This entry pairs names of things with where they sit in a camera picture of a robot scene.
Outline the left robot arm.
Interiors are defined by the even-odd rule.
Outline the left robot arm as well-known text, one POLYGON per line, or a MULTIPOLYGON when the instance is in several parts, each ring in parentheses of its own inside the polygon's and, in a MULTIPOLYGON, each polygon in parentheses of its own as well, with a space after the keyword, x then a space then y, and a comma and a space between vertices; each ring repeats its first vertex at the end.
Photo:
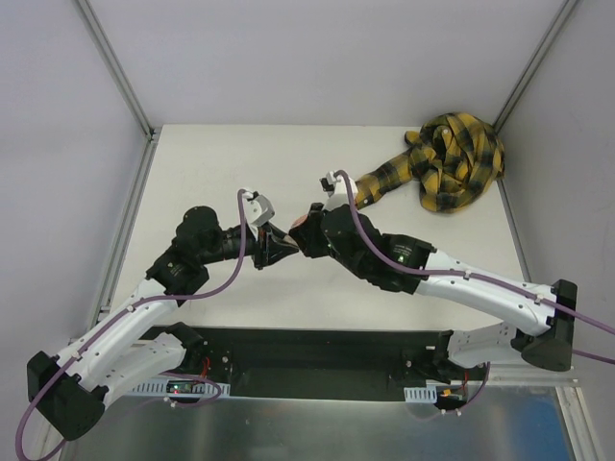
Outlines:
POLYGON ((149 347, 135 351, 132 345, 184 303, 206 297, 201 289, 209 265, 232 260, 240 267, 249 256, 262 269, 298 253, 297 244, 272 224, 273 216, 263 198, 241 199, 238 225, 224 230, 212 208, 189 209, 170 246, 123 304, 60 352, 38 352, 28 361, 29 412, 38 412, 64 440, 75 441, 147 378, 200 371, 204 340, 184 323, 165 330, 149 347))

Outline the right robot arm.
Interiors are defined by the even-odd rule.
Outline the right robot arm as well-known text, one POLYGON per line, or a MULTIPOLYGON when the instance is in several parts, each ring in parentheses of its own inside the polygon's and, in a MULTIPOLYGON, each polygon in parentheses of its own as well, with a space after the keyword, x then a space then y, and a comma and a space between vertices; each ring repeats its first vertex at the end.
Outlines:
POLYGON ((382 233, 348 206, 319 204, 289 231, 302 253, 329 256, 370 284, 389 292, 440 298, 474 308, 498 324, 440 335, 432 367, 451 379, 482 362, 523 359, 543 370, 570 370, 578 288, 566 279, 552 285, 499 279, 464 264, 431 243, 382 233))

